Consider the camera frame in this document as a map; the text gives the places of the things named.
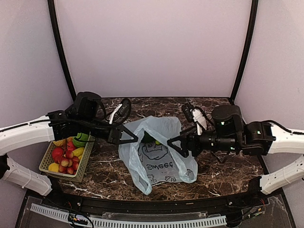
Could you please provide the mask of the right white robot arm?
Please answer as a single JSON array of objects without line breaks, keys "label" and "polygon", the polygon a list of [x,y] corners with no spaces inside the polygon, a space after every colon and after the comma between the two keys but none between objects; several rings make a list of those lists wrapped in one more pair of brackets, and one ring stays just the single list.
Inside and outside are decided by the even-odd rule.
[{"label": "right white robot arm", "polygon": [[216,106],[209,119],[197,108],[186,104],[182,110],[188,122],[198,129],[189,128],[167,141],[167,145],[182,157],[198,156],[203,150],[224,151],[249,156],[266,156],[275,153],[298,153],[301,156],[283,168],[249,181],[248,191],[242,196],[247,206],[275,190],[304,178],[304,132],[289,130],[273,120],[244,123],[237,105]]}]

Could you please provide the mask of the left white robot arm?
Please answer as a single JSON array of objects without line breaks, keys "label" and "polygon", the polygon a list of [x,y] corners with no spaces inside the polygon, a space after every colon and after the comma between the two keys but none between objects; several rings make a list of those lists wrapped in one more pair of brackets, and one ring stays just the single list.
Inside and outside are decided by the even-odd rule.
[{"label": "left white robot arm", "polygon": [[58,110],[38,119],[0,130],[0,178],[32,190],[48,199],[57,207],[67,203],[67,196],[52,189],[51,180],[15,162],[8,152],[29,145],[65,139],[85,133],[108,143],[121,145],[135,143],[138,137],[128,130],[124,121],[131,112],[128,98],[107,114],[102,98],[93,92],[80,92],[66,110]]}]

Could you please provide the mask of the green fruit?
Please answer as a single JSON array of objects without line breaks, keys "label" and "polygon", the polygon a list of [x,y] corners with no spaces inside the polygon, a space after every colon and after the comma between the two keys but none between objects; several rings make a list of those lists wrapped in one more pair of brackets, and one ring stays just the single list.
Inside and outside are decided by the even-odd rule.
[{"label": "green fruit", "polygon": [[85,147],[87,141],[88,141],[89,135],[85,133],[78,133],[77,136],[75,136],[72,140],[73,145],[77,148],[79,147]]}]

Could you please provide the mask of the light blue plastic bag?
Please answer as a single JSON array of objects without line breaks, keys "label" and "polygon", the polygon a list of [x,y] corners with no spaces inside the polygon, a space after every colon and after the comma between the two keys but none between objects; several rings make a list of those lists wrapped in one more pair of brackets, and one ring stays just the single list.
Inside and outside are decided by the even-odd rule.
[{"label": "light blue plastic bag", "polygon": [[[181,123],[177,117],[149,116],[125,124],[138,137],[138,142],[118,147],[119,158],[127,167],[133,183],[145,195],[159,182],[193,183],[197,179],[198,164],[194,157],[182,157],[167,145],[171,138],[179,136]],[[142,143],[147,132],[161,144]]]}]

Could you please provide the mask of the dark green avocado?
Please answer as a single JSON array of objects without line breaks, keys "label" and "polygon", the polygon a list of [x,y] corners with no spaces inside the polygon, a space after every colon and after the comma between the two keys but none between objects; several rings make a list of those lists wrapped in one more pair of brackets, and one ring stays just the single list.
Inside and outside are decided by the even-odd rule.
[{"label": "dark green avocado", "polygon": [[152,143],[154,141],[155,139],[152,136],[150,136],[147,132],[144,132],[144,136],[141,140],[142,143]]}]

